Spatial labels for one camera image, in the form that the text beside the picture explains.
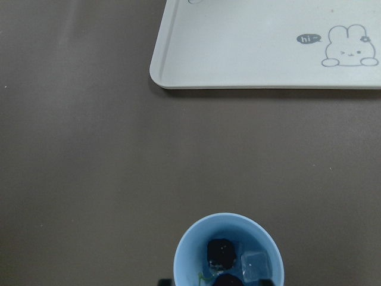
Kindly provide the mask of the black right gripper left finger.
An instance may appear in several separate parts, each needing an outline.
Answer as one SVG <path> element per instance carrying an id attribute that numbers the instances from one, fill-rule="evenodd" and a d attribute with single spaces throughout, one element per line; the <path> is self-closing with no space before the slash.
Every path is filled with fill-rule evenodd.
<path id="1" fill-rule="evenodd" d="M 163 278 L 158 280 L 157 286 L 174 286 L 174 282 L 172 279 Z"/>

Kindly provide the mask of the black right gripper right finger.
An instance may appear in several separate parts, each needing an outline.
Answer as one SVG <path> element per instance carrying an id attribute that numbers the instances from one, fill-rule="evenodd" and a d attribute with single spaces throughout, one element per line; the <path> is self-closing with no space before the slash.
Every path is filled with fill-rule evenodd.
<path id="1" fill-rule="evenodd" d="M 258 286 L 275 286 L 275 284 L 271 279 L 260 279 Z"/>

